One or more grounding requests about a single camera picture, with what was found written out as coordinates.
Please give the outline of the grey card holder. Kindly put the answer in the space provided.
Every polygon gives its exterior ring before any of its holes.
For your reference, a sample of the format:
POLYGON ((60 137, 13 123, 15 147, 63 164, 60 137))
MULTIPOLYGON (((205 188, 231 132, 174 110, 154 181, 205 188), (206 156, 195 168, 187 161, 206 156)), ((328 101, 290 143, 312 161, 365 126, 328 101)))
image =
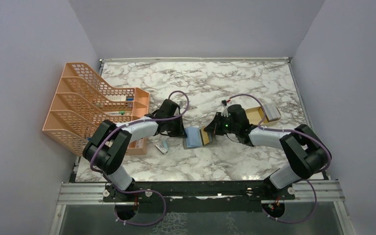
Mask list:
POLYGON ((195 149, 200 147, 209 147, 211 146, 216 138, 213 134, 212 135, 212 143, 202 146, 201 137, 200 137, 200 128, 201 127, 187 127, 185 128, 185 132, 187 137, 183 141, 184 149, 195 149))

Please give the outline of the gold credit card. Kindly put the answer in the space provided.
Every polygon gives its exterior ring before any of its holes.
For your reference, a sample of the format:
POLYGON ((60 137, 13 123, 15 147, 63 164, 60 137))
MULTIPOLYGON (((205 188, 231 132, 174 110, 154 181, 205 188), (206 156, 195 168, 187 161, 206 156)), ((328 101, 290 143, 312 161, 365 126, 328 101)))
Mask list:
POLYGON ((205 131, 205 126, 200 128, 200 137, 202 146, 212 143, 212 135, 205 131))

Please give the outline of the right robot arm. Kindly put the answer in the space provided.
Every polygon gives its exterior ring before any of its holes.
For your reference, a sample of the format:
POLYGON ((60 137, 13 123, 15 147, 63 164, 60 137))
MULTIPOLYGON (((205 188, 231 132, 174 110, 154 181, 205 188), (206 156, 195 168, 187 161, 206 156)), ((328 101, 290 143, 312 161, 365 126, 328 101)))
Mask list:
POLYGON ((239 104, 228 106, 223 113, 217 112, 204 130, 220 136, 234 134, 241 144, 247 146, 284 151, 288 163, 264 180, 263 194, 269 199, 277 198, 288 185, 310 178, 331 160, 330 152, 307 125, 288 131, 253 125, 239 104))

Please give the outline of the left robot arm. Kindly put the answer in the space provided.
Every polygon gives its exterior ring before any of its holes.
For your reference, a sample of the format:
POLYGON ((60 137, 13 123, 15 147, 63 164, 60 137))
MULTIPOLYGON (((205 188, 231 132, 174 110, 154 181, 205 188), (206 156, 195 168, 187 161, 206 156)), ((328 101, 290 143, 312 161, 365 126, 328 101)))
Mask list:
POLYGON ((166 132, 171 137, 186 137, 180 105, 165 99, 159 109, 131 122, 102 121, 84 147, 82 156, 116 186, 122 201, 134 196, 134 179, 122 162, 131 143, 166 132))

